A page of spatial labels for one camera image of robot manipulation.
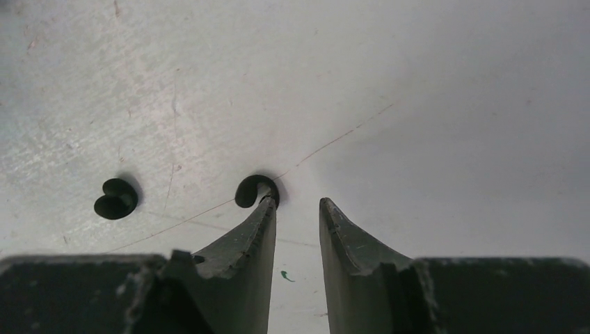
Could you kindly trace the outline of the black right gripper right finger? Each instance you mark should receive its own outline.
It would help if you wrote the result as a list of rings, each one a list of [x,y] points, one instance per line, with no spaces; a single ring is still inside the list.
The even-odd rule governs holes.
[[[589,266],[568,257],[417,257],[329,198],[319,237],[332,333],[588,333]]]

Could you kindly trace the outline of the black earbud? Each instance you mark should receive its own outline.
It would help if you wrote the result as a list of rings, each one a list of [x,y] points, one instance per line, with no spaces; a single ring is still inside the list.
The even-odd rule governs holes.
[[[234,201],[241,208],[252,207],[256,202],[272,198],[275,206],[280,205],[280,192],[276,183],[266,175],[250,175],[238,185]]]
[[[138,193],[127,181],[112,178],[102,185],[103,195],[94,204],[95,213],[108,220],[129,216],[138,205]]]

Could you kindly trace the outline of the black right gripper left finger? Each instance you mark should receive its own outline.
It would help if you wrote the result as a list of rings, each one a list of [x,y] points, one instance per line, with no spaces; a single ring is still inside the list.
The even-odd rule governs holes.
[[[276,204],[196,253],[1,261],[2,333],[265,333]]]

